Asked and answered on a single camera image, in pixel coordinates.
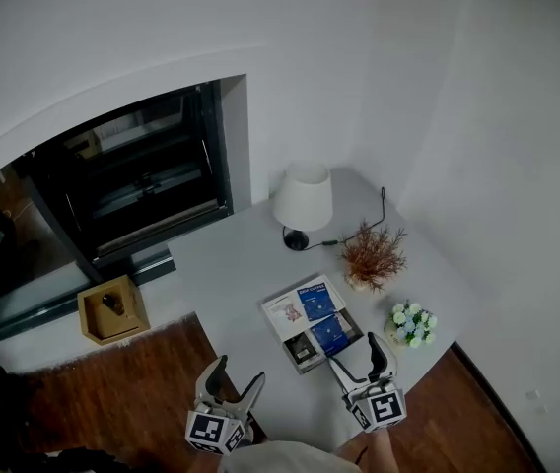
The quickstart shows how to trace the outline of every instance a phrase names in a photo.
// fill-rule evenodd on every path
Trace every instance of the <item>black lamp base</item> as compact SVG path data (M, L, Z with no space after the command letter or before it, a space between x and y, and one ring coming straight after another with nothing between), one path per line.
M309 246L309 237L304 232L290 230L284 235L284 244L291 250L304 250Z

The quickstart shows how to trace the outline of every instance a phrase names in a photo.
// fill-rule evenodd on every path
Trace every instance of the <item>wooden floor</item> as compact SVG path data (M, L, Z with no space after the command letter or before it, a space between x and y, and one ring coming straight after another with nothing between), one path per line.
M195 316L123 347L25 377L34 391L28 451L86 446L156 471L216 471L183 440L194 382L215 355ZM407 394L409 417L390 431L404 472L529 472L510 428L451 351ZM354 458L358 436L340 452Z

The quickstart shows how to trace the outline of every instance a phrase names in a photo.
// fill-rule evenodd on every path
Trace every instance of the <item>white lampshade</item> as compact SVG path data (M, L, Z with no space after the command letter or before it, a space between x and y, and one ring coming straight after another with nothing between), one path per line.
M300 232L326 226L332 218L328 169L317 163L290 164L276 193L273 215L282 225Z

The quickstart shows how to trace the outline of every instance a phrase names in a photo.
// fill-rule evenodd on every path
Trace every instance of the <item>power outlet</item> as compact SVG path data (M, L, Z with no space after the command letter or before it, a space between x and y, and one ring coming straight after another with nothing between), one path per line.
M529 390L525 393L527 401L537 401L540 399L540 391L538 389Z

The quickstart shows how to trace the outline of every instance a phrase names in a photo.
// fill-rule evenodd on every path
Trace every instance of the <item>plant pot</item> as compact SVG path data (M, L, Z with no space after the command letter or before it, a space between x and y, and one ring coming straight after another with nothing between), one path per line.
M402 352L407 347L407 342L398 338L396 333L397 329L398 328L396 327L396 324L394 324L393 320L388 319L384 327L385 341L395 354Z
M369 289L369 285L367 282L364 282L362 280L357 280L350 275L346 275L346 282L355 291L365 291L366 289Z

